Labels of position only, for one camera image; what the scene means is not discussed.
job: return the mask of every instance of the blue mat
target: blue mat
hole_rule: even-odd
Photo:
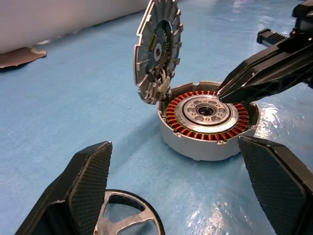
[[[288,34],[295,0],[181,0],[181,63],[172,87],[223,81],[264,49],[257,32]],[[273,235],[241,154],[196,162],[161,139],[156,106],[133,79],[143,13],[41,45],[47,57],[0,73],[0,231],[13,234],[73,154],[113,142],[108,188],[146,199],[170,235]],[[313,169],[313,91],[298,85],[258,102],[257,136],[288,146]],[[149,229],[142,229],[151,234]]]

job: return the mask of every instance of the copper coil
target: copper coil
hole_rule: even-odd
[[[246,127],[246,123],[243,123],[243,122],[238,122],[237,125],[238,125],[238,126],[242,126],[242,127],[244,127],[244,128]]]
[[[174,122],[172,123],[172,127],[176,127],[176,126],[179,126],[180,124],[178,122]]]
[[[245,130],[245,127],[242,126],[235,126],[234,129],[239,130],[240,132]]]
[[[184,128],[182,131],[181,131],[181,133],[184,135],[185,133],[187,132],[187,129],[186,128]]]
[[[247,111],[240,111],[240,112],[238,112],[239,113],[239,115],[248,115],[248,112]]]
[[[189,131],[189,132],[188,132],[188,134],[187,134],[186,136],[188,136],[188,137],[189,137],[189,136],[191,136],[191,134],[192,134],[192,131]]]
[[[178,126],[178,127],[175,128],[175,130],[178,131],[178,132],[179,132],[181,129],[183,129],[183,126]]]
[[[228,139],[228,137],[227,137],[227,135],[225,133],[221,133],[221,136],[222,136],[223,141]]]
[[[248,115],[240,115],[240,118],[242,118],[242,119],[249,119],[249,116]]]
[[[248,123],[248,120],[247,120],[247,119],[239,118],[239,119],[238,119],[238,122]]]
[[[243,105],[242,105],[242,104],[234,104],[234,106],[235,106],[237,109],[239,109],[239,108],[243,107]]]
[[[169,104],[169,105],[167,106],[167,108],[170,108],[170,109],[175,109],[175,108],[176,108],[176,105]]]
[[[228,135],[229,138],[234,137],[235,135],[233,133],[231,133],[230,131],[226,131],[226,134]]]
[[[231,131],[232,133],[234,133],[235,135],[238,135],[238,134],[239,134],[239,131],[237,131],[237,130],[236,130],[236,129],[234,129],[234,128],[233,128],[233,129],[231,129],[230,131]]]
[[[176,107],[177,104],[178,104],[178,102],[175,101],[175,100],[172,100],[171,103],[170,103],[170,105],[171,105],[171,106],[174,106],[174,107]]]
[[[220,140],[221,140],[221,137],[220,137],[219,134],[215,134],[214,137],[215,137],[215,139],[216,139],[217,141],[220,141]]]
[[[181,98],[179,98],[179,97],[176,97],[174,100],[177,101],[177,102],[181,102],[183,99],[184,99],[184,98],[181,99]]]

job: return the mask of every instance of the rotor cover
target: rotor cover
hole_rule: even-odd
[[[134,47],[134,81],[144,102],[156,104],[170,90],[182,30],[177,0],[150,0]]]

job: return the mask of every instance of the metal plate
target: metal plate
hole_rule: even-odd
[[[139,214],[113,223],[104,217],[106,207],[110,203],[123,204],[140,210]],[[154,208],[141,197],[122,190],[107,189],[104,197],[94,235],[118,235],[138,224],[153,221],[158,235],[165,235],[161,219]]]
[[[201,114],[212,110],[212,115]],[[175,110],[177,120],[190,130],[201,133],[218,133],[233,127],[239,118],[233,104],[221,103],[215,95],[201,94],[188,97]]]
[[[144,102],[156,104],[170,90],[182,30],[177,0],[150,0],[134,47],[134,82]]]

